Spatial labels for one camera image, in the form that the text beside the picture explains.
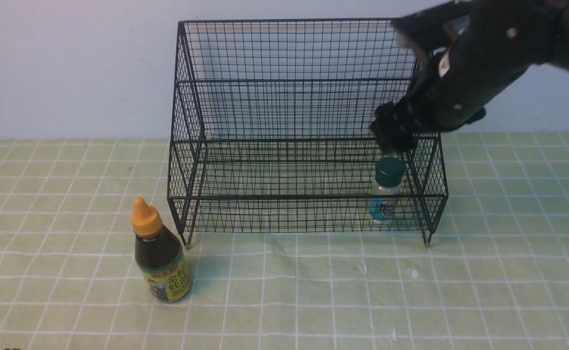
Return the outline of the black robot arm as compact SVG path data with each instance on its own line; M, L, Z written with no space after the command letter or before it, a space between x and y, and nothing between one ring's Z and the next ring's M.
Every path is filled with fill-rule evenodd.
M420 67L409 93L375 110L370 131L383 153L480 121L531 66L569 71L569 0L452 0L391 26Z

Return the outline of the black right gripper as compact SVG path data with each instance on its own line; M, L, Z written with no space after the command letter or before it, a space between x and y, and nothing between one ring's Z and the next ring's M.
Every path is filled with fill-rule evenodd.
M547 0L447 2L392 22L423 68L398 104L378 106L370 132L382 152L410 152L412 133L468 124L530 66L551 56L557 5Z

